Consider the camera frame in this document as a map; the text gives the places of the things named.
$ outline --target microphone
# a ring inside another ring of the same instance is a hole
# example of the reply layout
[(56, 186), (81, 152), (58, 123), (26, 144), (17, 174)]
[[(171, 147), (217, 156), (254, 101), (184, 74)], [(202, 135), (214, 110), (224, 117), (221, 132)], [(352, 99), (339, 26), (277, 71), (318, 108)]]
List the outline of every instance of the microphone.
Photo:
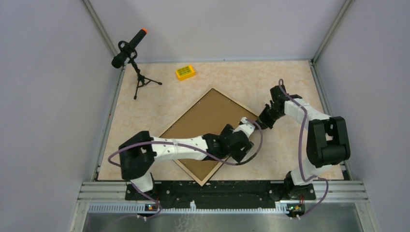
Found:
[[(136, 46), (141, 42), (141, 40), (144, 38), (144, 36), (146, 35), (147, 30), (145, 28), (142, 28), (135, 36), (134, 38), (128, 43), (128, 47), (135, 49)], [(118, 55), (116, 55), (113, 58), (113, 61), (111, 62), (111, 65), (114, 66), (114, 68), (119, 69), (121, 68), (121, 66), (124, 65), (125, 60), (127, 59), (128, 55), (132, 53), (132, 51), (125, 51), (122, 50), (120, 48), (121, 52), (118, 53)]]

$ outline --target cable tie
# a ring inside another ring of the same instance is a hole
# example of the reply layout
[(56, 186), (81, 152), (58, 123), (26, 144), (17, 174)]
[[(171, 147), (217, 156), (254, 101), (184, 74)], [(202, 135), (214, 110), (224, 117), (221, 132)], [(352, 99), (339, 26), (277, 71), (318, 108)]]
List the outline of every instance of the cable tie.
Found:
[(174, 144), (175, 154), (178, 154), (178, 141), (176, 139), (172, 139), (172, 143)]

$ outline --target black mounting plate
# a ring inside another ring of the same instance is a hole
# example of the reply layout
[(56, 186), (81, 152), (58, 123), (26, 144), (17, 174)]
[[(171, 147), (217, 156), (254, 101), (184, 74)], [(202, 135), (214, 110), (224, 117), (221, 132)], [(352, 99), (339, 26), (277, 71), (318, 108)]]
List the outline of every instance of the black mounting plate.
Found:
[[(315, 193), (310, 193), (313, 186), (306, 187), (304, 199), (316, 199)], [(198, 209), (275, 208), (275, 201), (290, 200), (283, 196), (283, 181), (270, 180), (208, 181), (202, 187), (194, 181), (155, 181), (154, 189), (146, 194), (160, 200), (165, 209), (189, 208), (192, 200)], [(128, 184), (125, 200), (147, 199)]]

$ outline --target wooden frame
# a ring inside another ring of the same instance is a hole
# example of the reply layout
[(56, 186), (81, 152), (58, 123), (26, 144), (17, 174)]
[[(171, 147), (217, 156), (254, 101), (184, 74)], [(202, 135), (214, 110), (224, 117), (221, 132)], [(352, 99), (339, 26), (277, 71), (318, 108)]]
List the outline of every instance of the wooden frame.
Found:
[[(202, 94), (201, 96), (199, 96), (194, 102), (193, 104), (184, 112), (181, 114), (181, 116), (179, 116), (177, 119), (175, 119), (168, 127), (166, 127), (166, 129), (164, 129), (161, 133), (159, 133), (159, 137), (161, 137), (161, 135), (163, 135), (165, 132), (167, 132), (169, 130), (169, 128), (174, 125), (176, 122), (178, 122), (197, 102), (199, 102), (205, 95), (207, 95), (210, 91), (215, 90), (218, 93), (220, 93), (221, 95), (223, 95), (224, 97), (230, 99), (231, 101), (233, 101), (234, 103), (238, 104), (240, 107), (242, 107), (243, 109), (249, 111), (251, 114), (257, 116), (257, 114), (249, 109), (248, 107), (246, 107), (244, 104), (238, 102), (236, 99), (230, 97), (229, 95), (227, 95), (226, 93), (218, 90), (217, 88), (214, 88), (212, 86), (209, 87), (209, 90), (207, 90), (204, 94)], [(184, 170), (191, 178), (193, 178), (200, 186), (203, 186), (215, 173), (216, 171), (222, 166), (223, 163), (219, 162), (210, 172), (209, 174), (203, 179), (200, 180), (191, 170), (189, 170), (180, 160), (174, 160), (174, 162), (182, 169)]]

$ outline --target gray wall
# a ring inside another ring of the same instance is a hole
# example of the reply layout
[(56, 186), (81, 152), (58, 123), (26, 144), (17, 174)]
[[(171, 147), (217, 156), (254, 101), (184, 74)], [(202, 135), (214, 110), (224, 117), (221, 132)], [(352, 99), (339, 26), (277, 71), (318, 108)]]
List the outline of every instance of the gray wall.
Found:
[(383, 231), (408, 231), (410, 1), (356, 1), (318, 64), (333, 113), (346, 118), (351, 172)]
[(118, 71), (79, 0), (0, 3), (0, 231), (66, 231)]
[(91, 0), (112, 41), (148, 35), (138, 61), (310, 59), (344, 0)]

